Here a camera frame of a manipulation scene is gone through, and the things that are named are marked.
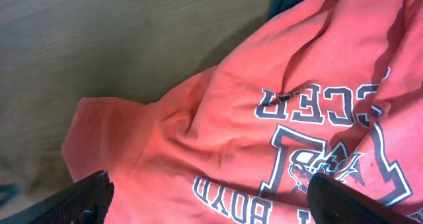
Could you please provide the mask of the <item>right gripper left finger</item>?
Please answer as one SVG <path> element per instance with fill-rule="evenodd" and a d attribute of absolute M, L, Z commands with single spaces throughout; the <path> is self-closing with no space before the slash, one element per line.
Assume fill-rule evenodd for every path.
<path fill-rule="evenodd" d="M 113 196 L 114 184 L 99 170 L 1 224 L 103 224 Z"/>

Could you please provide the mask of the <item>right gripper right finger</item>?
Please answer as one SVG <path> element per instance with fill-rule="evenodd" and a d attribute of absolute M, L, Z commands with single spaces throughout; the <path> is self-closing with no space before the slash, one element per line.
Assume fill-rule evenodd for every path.
<path fill-rule="evenodd" d="M 307 205 L 316 224 L 418 224 L 321 172 L 309 182 Z"/>

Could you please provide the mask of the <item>red soccer t-shirt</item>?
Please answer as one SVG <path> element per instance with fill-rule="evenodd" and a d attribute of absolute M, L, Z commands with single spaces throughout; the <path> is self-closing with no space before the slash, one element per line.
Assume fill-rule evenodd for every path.
<path fill-rule="evenodd" d="M 322 172 L 422 221 L 422 0 L 304 0 L 160 101 L 83 98 L 71 176 L 107 223 L 311 223 Z"/>

